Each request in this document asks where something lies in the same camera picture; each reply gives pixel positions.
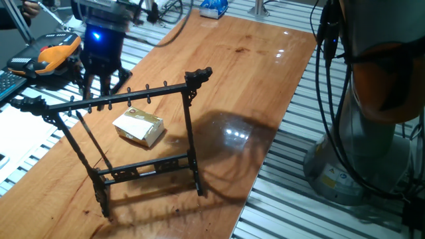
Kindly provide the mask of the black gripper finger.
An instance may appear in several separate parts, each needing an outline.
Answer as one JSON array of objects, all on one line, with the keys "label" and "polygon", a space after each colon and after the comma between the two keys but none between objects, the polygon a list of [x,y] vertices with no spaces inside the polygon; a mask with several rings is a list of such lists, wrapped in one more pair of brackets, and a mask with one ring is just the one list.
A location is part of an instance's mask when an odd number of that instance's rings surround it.
[{"label": "black gripper finger", "polygon": [[80,87],[82,93],[82,99],[87,100],[91,98],[91,85],[94,79],[94,75],[90,68],[85,67],[81,64],[81,69],[84,71],[84,75],[82,77],[82,85]]},{"label": "black gripper finger", "polygon": [[116,94],[120,88],[132,77],[132,72],[120,67],[116,70],[116,77],[112,73],[100,75],[100,95]]}]

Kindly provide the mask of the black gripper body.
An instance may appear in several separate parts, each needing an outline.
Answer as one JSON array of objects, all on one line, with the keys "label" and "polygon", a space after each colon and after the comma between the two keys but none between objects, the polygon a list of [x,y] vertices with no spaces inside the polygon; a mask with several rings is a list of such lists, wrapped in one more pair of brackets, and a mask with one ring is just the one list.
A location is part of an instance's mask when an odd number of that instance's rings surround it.
[{"label": "black gripper body", "polygon": [[122,67],[121,54],[125,33],[88,24],[80,53],[86,73],[110,76]]}]

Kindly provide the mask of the person hand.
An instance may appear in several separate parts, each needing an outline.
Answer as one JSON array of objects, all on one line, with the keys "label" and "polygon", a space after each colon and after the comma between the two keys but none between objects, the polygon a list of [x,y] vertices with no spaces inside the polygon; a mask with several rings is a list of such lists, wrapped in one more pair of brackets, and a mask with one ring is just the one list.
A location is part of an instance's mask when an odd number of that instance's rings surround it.
[{"label": "person hand", "polygon": [[23,1],[22,9],[23,16],[29,19],[34,19],[41,11],[39,4],[32,1]]}]

